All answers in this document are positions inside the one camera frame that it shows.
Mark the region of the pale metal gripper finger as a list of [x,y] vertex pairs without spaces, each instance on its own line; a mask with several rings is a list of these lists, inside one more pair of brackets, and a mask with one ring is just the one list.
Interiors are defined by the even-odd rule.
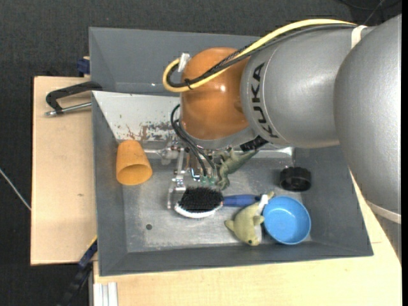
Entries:
[[167,195],[167,209],[173,209],[174,206],[182,198],[183,194],[186,191],[186,185],[183,178],[175,177],[170,182],[170,187],[168,189]]
[[177,148],[165,148],[159,152],[162,165],[169,165],[173,160],[177,159],[179,156],[179,151]]

